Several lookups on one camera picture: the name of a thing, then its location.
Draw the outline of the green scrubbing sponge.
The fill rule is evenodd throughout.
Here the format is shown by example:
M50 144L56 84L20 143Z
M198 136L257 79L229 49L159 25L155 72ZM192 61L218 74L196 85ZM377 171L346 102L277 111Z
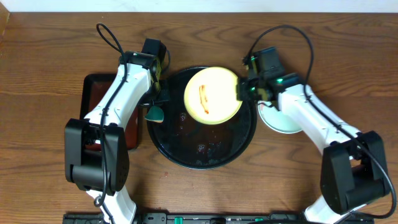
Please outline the green scrubbing sponge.
M159 106L152 106L149 108L144 118L147 121L162 123L164 121L164 112Z

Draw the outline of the yellow plate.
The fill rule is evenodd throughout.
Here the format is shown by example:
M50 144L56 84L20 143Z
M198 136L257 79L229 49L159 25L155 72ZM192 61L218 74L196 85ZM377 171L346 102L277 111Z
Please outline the yellow plate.
M189 115L202 124L216 125L231 119L240 109L238 76L223 67L196 72L188 81L183 102Z

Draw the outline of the light green plate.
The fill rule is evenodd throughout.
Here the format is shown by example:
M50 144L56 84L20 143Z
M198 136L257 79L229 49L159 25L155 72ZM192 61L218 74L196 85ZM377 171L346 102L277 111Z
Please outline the light green plate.
M298 124L279 111L271 102L259 101L257 110L263 122L278 133L295 134L302 131Z

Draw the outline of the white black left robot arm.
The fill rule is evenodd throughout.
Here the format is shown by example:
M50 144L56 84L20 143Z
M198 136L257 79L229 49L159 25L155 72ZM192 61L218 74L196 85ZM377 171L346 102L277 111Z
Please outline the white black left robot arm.
M65 126L65 177L94 200L105 223L132 223L136 204L125 183L129 173L126 128L134 110L159 93L168 50L125 52L99 103Z

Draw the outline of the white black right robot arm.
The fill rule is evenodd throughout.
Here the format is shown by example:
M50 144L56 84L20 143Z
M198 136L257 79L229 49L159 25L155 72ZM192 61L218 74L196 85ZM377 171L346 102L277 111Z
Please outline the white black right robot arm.
M321 196L303 212L307 223L386 219L397 208L384 143L339 118L296 73L240 78L237 98L261 101L295 123L322 154Z

